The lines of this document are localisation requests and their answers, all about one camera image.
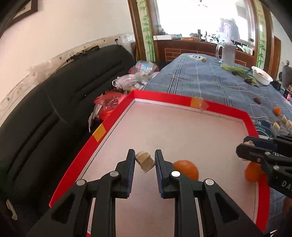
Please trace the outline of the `blue plaid tablecloth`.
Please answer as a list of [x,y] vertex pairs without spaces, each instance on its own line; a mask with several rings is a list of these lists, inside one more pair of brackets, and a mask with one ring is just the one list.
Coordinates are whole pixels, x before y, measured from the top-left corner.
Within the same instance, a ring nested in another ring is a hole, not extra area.
[[[184,53],[165,66],[143,89],[188,97],[200,97],[207,101],[223,104],[247,112],[260,137],[291,136],[291,129],[285,127],[285,120],[291,120],[291,101],[283,97],[271,83],[268,86],[252,86],[231,72],[220,67],[214,57],[208,56],[205,62],[198,56]],[[258,97],[261,104],[254,102]],[[281,114],[273,113],[274,107]],[[277,122],[280,131],[276,132],[273,123]]]

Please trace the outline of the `green vegetable leaves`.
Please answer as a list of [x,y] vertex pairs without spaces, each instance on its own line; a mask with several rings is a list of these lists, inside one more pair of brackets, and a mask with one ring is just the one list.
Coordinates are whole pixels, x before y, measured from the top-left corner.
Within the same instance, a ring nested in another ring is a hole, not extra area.
[[251,76],[247,70],[244,70],[243,68],[237,67],[237,66],[231,67],[226,64],[221,64],[220,67],[226,71],[231,72],[233,75],[237,75],[241,77],[245,83],[250,84],[255,87],[259,87],[256,79],[253,76]]

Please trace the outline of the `small tangerine on table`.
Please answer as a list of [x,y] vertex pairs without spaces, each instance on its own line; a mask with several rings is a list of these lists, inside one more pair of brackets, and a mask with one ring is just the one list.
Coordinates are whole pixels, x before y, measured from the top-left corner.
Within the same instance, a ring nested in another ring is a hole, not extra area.
[[273,109],[273,113],[276,115],[276,116],[279,116],[281,114],[281,109],[279,107],[274,107]]

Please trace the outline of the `white bowl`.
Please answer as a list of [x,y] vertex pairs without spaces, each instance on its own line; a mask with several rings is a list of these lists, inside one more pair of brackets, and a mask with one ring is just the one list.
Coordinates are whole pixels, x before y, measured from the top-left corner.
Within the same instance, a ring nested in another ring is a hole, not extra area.
[[267,74],[267,72],[265,72],[264,70],[255,66],[252,66],[251,69],[253,77],[257,80],[257,82],[261,83],[262,85],[268,86],[273,81],[271,76]]

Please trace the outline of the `colourful snack bag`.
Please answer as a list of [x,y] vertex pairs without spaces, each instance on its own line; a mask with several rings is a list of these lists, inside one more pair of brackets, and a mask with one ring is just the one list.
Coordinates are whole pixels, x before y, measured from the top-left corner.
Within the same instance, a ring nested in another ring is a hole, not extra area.
[[136,62],[135,66],[131,67],[128,71],[129,74],[144,73],[146,75],[150,75],[155,72],[159,72],[159,67],[156,64],[142,60]]

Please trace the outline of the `red plastic bag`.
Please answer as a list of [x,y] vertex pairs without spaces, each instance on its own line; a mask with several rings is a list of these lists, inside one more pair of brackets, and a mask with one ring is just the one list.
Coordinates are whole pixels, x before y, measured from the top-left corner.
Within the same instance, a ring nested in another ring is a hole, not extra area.
[[94,100],[93,118],[95,120],[106,120],[112,111],[127,97],[127,94],[109,91]]

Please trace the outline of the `red shallow tray box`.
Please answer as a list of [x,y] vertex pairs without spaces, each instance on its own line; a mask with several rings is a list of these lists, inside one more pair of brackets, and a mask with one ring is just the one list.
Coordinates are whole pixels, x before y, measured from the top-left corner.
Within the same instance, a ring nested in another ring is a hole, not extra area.
[[270,190],[266,177],[258,183],[245,179],[247,162],[236,154],[246,136],[257,137],[249,115],[241,110],[207,102],[204,109],[194,97],[153,91],[131,92],[96,129],[61,179],[50,205],[77,181],[93,181],[113,171],[129,149],[165,160],[189,160],[199,179],[213,179],[261,231],[269,216]]

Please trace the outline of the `clear glass pitcher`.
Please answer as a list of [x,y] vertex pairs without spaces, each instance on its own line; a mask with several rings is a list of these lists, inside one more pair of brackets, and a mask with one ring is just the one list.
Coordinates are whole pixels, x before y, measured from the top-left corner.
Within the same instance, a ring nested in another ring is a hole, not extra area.
[[[222,55],[219,58],[219,50],[222,48]],[[236,46],[228,42],[220,42],[216,46],[215,56],[219,63],[233,67],[235,64]]]

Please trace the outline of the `dark framed picture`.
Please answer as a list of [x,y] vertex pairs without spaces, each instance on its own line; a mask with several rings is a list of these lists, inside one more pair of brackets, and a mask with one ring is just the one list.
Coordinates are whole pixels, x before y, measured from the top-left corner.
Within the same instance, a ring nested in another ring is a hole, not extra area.
[[0,34],[13,24],[38,11],[38,0],[0,0]]

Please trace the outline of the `orange tangerine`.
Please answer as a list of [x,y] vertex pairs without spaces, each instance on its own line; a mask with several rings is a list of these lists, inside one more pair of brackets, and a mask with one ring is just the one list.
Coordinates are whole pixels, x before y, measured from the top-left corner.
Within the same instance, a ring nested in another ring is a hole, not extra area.
[[175,170],[183,173],[188,178],[198,181],[199,171],[198,168],[192,162],[188,160],[178,160],[173,163],[173,167]]
[[266,176],[259,163],[250,162],[245,169],[245,179],[247,182],[256,183]]

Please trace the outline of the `black leather sofa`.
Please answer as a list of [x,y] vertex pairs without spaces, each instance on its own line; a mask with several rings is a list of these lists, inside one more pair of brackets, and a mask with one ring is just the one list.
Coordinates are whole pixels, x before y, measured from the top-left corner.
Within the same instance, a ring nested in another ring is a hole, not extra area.
[[25,236],[90,138],[94,100],[135,65],[121,45],[78,55],[32,89],[1,126],[1,236]]

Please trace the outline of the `white plastic bag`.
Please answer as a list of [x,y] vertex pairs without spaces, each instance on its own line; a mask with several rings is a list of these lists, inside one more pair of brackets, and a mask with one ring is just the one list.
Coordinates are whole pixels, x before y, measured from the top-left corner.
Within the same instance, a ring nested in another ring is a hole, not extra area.
[[117,90],[123,91],[140,90],[158,74],[159,72],[154,72],[150,75],[142,73],[127,74],[121,77],[117,77],[115,80],[113,80],[112,86]]

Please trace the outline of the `wooden counter cabinet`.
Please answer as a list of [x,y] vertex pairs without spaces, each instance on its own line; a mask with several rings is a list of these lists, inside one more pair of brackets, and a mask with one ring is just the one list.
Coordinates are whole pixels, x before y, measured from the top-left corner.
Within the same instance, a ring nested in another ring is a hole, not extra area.
[[[215,43],[198,40],[154,40],[155,59],[157,62],[172,62],[183,53],[205,54],[215,57]],[[250,68],[256,64],[256,56],[236,50],[235,63]]]

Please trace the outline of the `dark red date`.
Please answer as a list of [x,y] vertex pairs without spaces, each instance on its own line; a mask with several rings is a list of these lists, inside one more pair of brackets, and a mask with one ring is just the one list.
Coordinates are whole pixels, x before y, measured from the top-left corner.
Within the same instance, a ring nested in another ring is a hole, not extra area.
[[254,97],[253,100],[255,103],[261,104],[261,100],[258,97]]

